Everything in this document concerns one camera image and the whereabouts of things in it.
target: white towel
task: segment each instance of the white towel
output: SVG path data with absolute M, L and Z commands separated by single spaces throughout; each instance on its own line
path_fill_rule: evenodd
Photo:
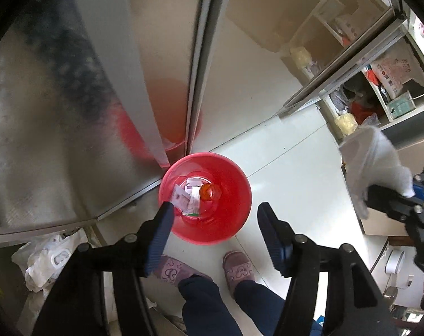
M 355 213 L 361 219 L 368 217 L 367 188 L 381 185 L 413 197 L 413 176 L 403 167 L 393 144 L 374 126 L 361 127 L 345 138 L 340 146 L 346 163 L 346 182 Z

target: white tile floor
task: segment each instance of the white tile floor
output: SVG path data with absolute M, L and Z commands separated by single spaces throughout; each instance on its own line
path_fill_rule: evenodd
M 259 335 L 252 321 L 230 297 L 222 270 L 222 257 L 230 250 L 246 252 L 257 269 L 258 281 L 285 297 L 289 279 L 274 270 L 256 221 L 257 206 L 269 202 L 281 220 L 317 244 L 339 247 L 351 243 L 373 264 L 381 240 L 366 239 L 359 227 L 341 172 L 341 157 L 334 138 L 313 105 L 290 117 L 274 118 L 215 150 L 234 160 L 251 184 L 253 203 L 249 218 L 235 237 L 215 246 L 195 246 L 171 234 L 165 254 L 210 275 L 244 335 Z M 135 207 L 122 209 L 98 223 L 112 244 L 157 212 L 157 190 L 141 197 Z M 143 280 L 147 296 L 169 314 L 181 315 L 184 300 L 177 289 L 154 277 Z M 327 279 L 320 278 L 315 316 L 325 312 Z

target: screw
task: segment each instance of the screw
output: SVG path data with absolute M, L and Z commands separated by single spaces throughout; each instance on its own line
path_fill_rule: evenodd
M 351 244 L 343 244 L 343 250 L 347 251 L 348 253 L 351 253 L 355 249 Z
M 303 235 L 303 234 L 297 234 L 294 239 L 296 240 L 296 242 L 300 243 L 300 244 L 304 244 L 307 242 L 307 236 Z
M 423 211 L 422 206 L 420 206 L 420 205 L 415 205 L 415 206 L 414 206 L 414 212 L 415 212 L 415 213 L 417 213 L 417 214 L 421 214 L 421 213 L 422 213 L 422 211 Z
M 90 245 L 87 242 L 83 242 L 77 247 L 77 250 L 81 253 L 88 251 L 89 249 L 90 249 Z
M 127 242 L 128 244 L 132 244 L 133 242 L 136 242 L 137 240 L 137 235 L 136 234 L 128 234 L 125 235 L 125 237 L 123 238 L 123 240 L 125 242 Z

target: pink slipper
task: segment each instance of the pink slipper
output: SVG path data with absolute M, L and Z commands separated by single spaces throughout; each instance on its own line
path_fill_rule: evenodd
M 178 286 L 181 280 L 190 278 L 192 275 L 198 275 L 212 280 L 210 276 L 189 267 L 187 264 L 175 258 L 170 258 L 167 255 L 162 255 L 160 257 L 159 265 L 154 271 L 154 275 L 157 278 L 162 279 L 164 282 L 175 286 Z
M 242 280 L 254 280 L 254 270 L 251 260 L 241 251 L 231 251 L 223 258 L 226 282 L 228 283 L 231 296 L 234 298 L 234 290 Z

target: trash bin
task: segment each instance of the trash bin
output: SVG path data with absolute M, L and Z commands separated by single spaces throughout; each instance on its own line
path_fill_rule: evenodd
M 199 216 L 183 215 L 175 208 L 172 231 L 181 239 L 198 245 L 212 245 L 234 236 L 249 216 L 251 187 L 240 167 L 215 153 L 195 153 L 177 161 L 166 172 L 159 189 L 159 204 L 170 201 L 175 185 L 184 188 L 189 178 L 217 184 L 217 200 L 200 201 Z

